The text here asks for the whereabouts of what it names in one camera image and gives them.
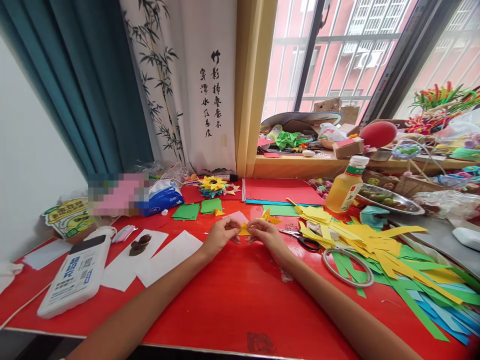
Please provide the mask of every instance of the juice bottle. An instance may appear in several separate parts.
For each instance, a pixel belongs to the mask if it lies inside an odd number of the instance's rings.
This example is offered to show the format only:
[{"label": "juice bottle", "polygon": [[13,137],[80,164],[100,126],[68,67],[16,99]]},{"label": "juice bottle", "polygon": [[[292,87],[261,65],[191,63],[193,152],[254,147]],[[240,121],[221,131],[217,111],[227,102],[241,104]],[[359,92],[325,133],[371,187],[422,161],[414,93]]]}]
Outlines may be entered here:
[{"label": "juice bottle", "polygon": [[346,212],[355,196],[362,188],[362,173],[369,163],[365,156],[352,156],[345,172],[338,175],[333,181],[330,192],[326,197],[326,207],[335,213]]}]

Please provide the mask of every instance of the teal curtain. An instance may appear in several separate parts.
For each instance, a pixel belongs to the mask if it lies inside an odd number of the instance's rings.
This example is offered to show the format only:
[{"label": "teal curtain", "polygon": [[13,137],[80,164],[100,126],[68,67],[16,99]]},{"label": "teal curtain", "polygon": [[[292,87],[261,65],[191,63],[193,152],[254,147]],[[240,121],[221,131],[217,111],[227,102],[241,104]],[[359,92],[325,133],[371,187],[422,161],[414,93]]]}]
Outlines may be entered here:
[{"label": "teal curtain", "polygon": [[153,160],[118,0],[0,0],[0,26],[84,174]]}]

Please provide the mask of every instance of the bottle label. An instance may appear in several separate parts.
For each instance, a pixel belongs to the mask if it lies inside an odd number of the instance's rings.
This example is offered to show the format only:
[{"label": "bottle label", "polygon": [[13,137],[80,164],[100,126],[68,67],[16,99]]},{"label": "bottle label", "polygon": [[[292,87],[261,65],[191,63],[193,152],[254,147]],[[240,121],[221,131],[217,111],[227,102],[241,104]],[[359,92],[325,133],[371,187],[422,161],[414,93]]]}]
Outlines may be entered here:
[{"label": "bottle label", "polygon": [[363,183],[358,183],[358,184],[355,184],[352,187],[350,187],[350,190],[346,194],[345,200],[341,204],[340,209],[341,209],[342,212],[346,212],[349,209],[350,205],[352,205],[352,203],[355,200],[355,197],[357,196],[360,189],[362,188],[362,185],[363,185]]},{"label": "bottle label", "polygon": [[364,172],[364,168],[358,168],[355,166],[348,166],[345,170],[345,174],[351,175],[351,176],[362,176],[362,173]]}]

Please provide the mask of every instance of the red table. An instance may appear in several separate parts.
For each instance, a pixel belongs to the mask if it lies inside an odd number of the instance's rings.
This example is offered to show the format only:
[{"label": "red table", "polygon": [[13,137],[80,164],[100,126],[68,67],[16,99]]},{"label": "red table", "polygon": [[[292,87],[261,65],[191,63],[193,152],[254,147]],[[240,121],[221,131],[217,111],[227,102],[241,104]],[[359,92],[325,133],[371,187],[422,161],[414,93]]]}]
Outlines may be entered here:
[{"label": "red table", "polygon": [[[260,217],[263,210],[260,205],[237,200],[224,200],[222,206],[226,214],[240,210],[249,219]],[[122,217],[114,225],[117,229],[136,225],[139,230],[131,239],[142,229],[168,233],[161,250],[183,230],[203,241],[205,233],[219,219],[200,213],[197,221],[175,221],[170,218],[174,210],[169,211],[168,222],[160,228],[157,225],[159,214]],[[283,221],[278,224],[279,228],[287,224],[298,226],[296,217],[279,218]],[[367,298],[358,296],[354,288],[340,282],[327,270],[318,253],[303,249],[288,235],[282,237],[299,258],[373,314],[424,359],[464,359],[470,353],[469,348],[447,333],[450,343],[434,339],[389,286],[375,283],[365,290]],[[125,246],[126,243],[112,244],[107,264]],[[0,295],[0,324],[52,281],[65,256],[39,271],[25,265],[23,272]],[[48,320],[37,316],[43,293],[21,310],[7,329],[85,337],[143,289],[138,278],[126,292],[101,286],[92,299]],[[245,241],[240,245],[227,244],[167,307],[143,343],[287,358],[358,358],[327,314],[303,288],[295,281],[282,280],[281,271],[269,251],[260,243],[248,245]]]}]

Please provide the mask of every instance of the window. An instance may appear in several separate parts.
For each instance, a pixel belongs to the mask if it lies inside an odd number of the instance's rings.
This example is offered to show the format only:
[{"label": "window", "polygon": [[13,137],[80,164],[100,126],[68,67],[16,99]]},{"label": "window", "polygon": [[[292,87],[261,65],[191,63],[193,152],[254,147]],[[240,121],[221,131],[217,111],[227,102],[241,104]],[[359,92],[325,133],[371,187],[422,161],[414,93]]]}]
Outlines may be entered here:
[{"label": "window", "polygon": [[[416,4],[331,0],[325,26],[311,33],[317,0],[278,0],[262,120],[311,112],[315,103],[337,96],[359,106],[361,119]],[[310,37],[315,45],[305,58]]]},{"label": "window", "polygon": [[420,112],[412,108],[415,92],[432,89],[435,84],[464,84],[473,89],[480,85],[480,3],[462,0],[440,35],[433,51],[416,77],[408,95],[401,101],[395,119],[408,119]]}]

